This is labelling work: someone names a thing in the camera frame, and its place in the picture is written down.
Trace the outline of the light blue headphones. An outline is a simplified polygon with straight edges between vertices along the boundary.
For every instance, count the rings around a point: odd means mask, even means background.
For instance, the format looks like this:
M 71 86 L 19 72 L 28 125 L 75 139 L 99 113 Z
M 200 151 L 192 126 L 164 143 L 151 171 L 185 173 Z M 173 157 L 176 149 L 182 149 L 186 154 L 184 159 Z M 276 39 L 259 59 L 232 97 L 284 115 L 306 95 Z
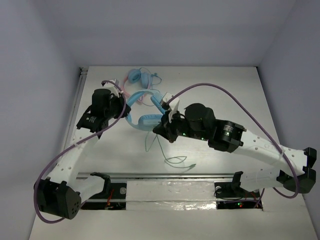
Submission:
M 145 89 L 145 90 L 138 90 L 137 92 L 133 93 L 127 100 L 126 104 L 131 107 L 135 102 L 138 101 L 140 97 L 144 94 L 151 95 L 150 100 L 155 105 L 155 107 L 160 111 L 160 114 L 145 114 L 142 115 L 139 119 L 137 124 L 134 124 L 132 121 L 132 117 L 128 114 L 125 119 L 127 123 L 140 131 L 144 132 L 151 132 L 160 122 L 162 116 L 165 114 L 166 110 L 161 105 L 161 100 L 163 96 L 158 90 L 154 89 Z

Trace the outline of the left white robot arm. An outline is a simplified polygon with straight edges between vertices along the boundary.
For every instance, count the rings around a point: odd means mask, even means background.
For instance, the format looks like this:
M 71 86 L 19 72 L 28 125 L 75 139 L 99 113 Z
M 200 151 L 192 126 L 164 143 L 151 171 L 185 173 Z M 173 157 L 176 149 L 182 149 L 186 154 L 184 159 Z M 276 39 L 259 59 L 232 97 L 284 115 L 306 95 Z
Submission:
M 45 178 L 39 176 L 34 184 L 34 208 L 44 223 L 71 220 L 91 197 L 108 197 L 113 193 L 110 176 L 105 173 L 92 172 L 80 182 L 77 176 L 103 132 L 112 127 L 109 121 L 118 122 L 130 110 L 121 90 L 99 88 L 94 91 L 91 105 L 76 125 L 73 144 L 50 162 L 55 167 Z

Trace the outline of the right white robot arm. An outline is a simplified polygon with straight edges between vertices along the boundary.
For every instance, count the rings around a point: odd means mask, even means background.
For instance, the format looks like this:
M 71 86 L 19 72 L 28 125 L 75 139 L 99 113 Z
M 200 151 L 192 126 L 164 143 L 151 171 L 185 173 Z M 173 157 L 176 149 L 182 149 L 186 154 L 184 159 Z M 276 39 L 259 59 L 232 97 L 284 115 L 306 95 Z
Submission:
M 241 197 L 248 192 L 276 187 L 307 194 L 316 183 L 317 173 L 312 168 L 317 159 L 315 149 L 276 147 L 240 124 L 217 119 L 213 110 L 201 103 L 187 106 L 184 114 L 167 110 L 152 131 L 171 143 L 179 136 L 202 140 L 216 151 L 242 155 L 271 166 L 253 173 L 235 172 L 232 181 L 224 183 L 218 191 L 225 197 L 231 193 Z

